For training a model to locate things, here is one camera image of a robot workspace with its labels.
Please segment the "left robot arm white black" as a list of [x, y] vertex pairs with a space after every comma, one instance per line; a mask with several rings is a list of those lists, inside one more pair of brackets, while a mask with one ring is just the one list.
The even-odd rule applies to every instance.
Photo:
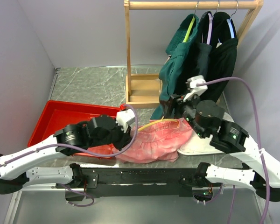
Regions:
[[10, 155], [0, 154], [0, 194], [10, 194], [29, 185], [57, 183], [76, 188], [84, 182], [79, 165], [40, 168], [51, 159], [64, 158], [88, 148], [114, 145], [118, 150], [131, 146], [130, 125], [137, 118], [119, 112], [115, 118], [100, 115], [89, 121], [67, 125], [42, 142]]

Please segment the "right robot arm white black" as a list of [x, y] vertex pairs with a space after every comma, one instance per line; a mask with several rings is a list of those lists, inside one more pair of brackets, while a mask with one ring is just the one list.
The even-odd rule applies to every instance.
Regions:
[[258, 144], [240, 125], [225, 120], [224, 109], [212, 100], [198, 95], [186, 99], [173, 95], [161, 101], [164, 116], [184, 118], [197, 136], [210, 139], [210, 146], [241, 160], [248, 169], [221, 168], [206, 162], [199, 163], [194, 178], [196, 187], [211, 183], [227, 183], [255, 192], [271, 202], [280, 202], [280, 162], [259, 149]]

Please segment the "yellow clothes hanger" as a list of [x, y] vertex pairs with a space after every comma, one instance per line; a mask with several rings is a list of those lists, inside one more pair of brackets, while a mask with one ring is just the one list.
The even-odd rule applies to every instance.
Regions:
[[149, 124], [146, 124], [146, 125], [138, 128], [138, 131], [142, 131], [142, 130], [144, 130], [144, 129], [152, 126], [152, 125], [162, 123], [162, 122], [178, 122], [178, 120], [177, 119], [165, 119], [164, 117], [162, 117], [162, 119], [160, 119], [160, 120], [155, 120], [153, 122], [150, 122]]

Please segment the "pink patterned shorts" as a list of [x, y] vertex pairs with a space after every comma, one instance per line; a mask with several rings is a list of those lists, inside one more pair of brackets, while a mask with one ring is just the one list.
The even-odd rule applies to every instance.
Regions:
[[117, 155], [117, 160], [137, 164], [153, 161], [174, 162], [179, 157], [177, 150], [193, 133], [183, 118], [164, 119], [162, 122], [140, 129], [135, 142], [127, 151]]

